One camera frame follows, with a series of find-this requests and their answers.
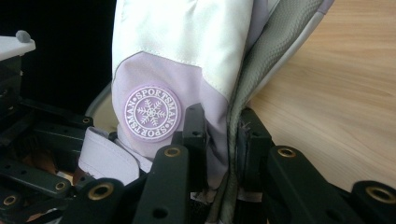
black background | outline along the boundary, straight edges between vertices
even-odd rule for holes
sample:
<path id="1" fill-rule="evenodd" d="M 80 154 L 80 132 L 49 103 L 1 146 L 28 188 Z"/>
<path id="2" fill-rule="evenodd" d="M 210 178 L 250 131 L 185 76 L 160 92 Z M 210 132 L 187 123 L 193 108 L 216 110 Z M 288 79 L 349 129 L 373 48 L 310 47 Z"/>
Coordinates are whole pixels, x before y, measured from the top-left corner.
<path id="1" fill-rule="evenodd" d="M 0 0 L 0 35 L 27 31 L 21 96 L 84 114 L 111 80 L 115 0 Z"/>

embroidered patch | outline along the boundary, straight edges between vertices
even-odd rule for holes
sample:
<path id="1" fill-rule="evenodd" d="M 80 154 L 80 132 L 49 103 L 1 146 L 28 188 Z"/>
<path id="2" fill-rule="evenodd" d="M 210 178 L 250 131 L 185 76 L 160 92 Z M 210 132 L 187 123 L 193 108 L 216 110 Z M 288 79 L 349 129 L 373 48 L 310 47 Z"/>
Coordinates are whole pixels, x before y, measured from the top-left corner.
<path id="1" fill-rule="evenodd" d="M 158 142 L 177 128 L 180 105 L 176 96 L 159 86 L 145 86 L 134 91 L 125 106 L 129 129 L 139 139 Z"/>

snowflake emblem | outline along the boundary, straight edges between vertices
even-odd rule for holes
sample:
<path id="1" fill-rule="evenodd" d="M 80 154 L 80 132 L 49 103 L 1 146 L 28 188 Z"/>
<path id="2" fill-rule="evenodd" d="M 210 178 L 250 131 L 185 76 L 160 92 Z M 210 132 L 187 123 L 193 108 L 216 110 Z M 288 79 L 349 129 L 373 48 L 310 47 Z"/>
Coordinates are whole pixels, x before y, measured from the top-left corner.
<path id="1" fill-rule="evenodd" d="M 153 126 L 158 126 L 158 119 L 166 117 L 166 112 L 161 110 L 162 104 L 161 101 L 153 104 L 150 99 L 146 99 L 144 107 L 137 108 L 137 113 L 142 115 L 140 123 L 146 124 L 150 122 Z"/>
<path id="2" fill-rule="evenodd" d="M 132 135 L 148 142 L 172 135 L 180 122 L 176 96 L 164 87 L 145 86 L 135 90 L 125 105 L 125 122 Z"/>

wooden surface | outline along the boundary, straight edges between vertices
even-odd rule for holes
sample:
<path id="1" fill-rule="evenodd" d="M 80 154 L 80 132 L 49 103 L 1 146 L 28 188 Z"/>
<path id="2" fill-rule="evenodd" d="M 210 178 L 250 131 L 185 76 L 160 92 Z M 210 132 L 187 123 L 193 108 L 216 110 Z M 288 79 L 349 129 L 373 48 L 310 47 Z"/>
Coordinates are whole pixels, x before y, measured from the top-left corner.
<path id="1" fill-rule="evenodd" d="M 396 1 L 335 0 L 252 107 L 334 185 L 396 188 Z"/>

gray mesh lining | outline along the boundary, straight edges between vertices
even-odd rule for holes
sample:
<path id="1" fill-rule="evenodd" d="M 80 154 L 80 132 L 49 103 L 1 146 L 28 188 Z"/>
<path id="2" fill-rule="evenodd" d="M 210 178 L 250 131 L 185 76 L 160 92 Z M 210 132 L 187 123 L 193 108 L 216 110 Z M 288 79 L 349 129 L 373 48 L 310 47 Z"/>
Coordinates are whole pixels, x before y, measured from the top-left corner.
<path id="1" fill-rule="evenodd" d="M 321 3 L 322 0 L 281 0 L 264 27 L 262 36 L 244 60 L 228 119 L 230 173 L 220 213 L 220 219 L 225 224 L 233 222 L 237 194 L 235 138 L 241 111 L 250 94 L 297 39 Z"/>

